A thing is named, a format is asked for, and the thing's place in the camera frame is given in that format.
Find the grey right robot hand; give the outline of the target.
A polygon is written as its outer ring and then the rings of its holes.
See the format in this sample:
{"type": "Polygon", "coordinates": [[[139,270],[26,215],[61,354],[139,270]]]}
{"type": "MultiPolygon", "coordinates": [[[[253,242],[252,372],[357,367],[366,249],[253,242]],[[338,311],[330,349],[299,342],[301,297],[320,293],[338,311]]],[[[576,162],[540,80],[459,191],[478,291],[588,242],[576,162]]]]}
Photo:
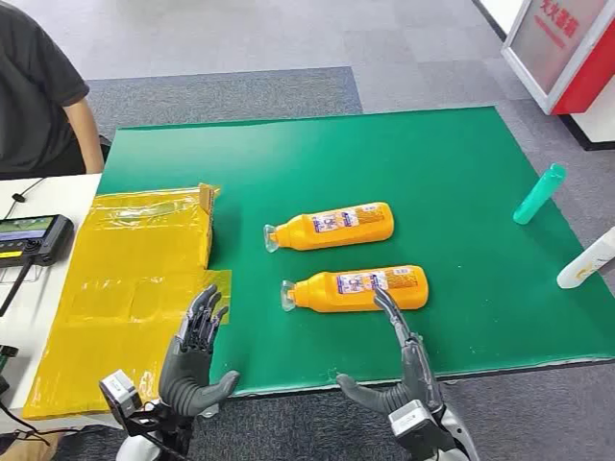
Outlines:
{"type": "Polygon", "coordinates": [[[348,375],[338,374],[337,384],[351,400],[380,414],[391,414],[413,400],[419,400],[431,413],[440,411],[443,405],[443,398],[429,366],[422,339],[408,327],[388,292],[375,287],[373,301],[388,315],[397,338],[402,366],[400,382],[380,392],[359,385],[348,375]]]}

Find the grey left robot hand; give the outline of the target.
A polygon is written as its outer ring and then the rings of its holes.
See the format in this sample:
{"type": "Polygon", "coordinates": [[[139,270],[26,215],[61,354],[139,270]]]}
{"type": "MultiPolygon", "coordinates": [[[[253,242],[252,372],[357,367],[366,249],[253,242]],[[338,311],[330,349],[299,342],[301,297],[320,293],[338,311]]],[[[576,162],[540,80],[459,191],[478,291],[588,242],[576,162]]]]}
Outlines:
{"type": "Polygon", "coordinates": [[[158,390],[161,400],[178,416],[195,417],[232,395],[240,373],[230,370],[215,383],[210,381],[215,341],[227,313],[215,308],[222,294],[212,284],[189,305],[166,352],[158,390]]]}

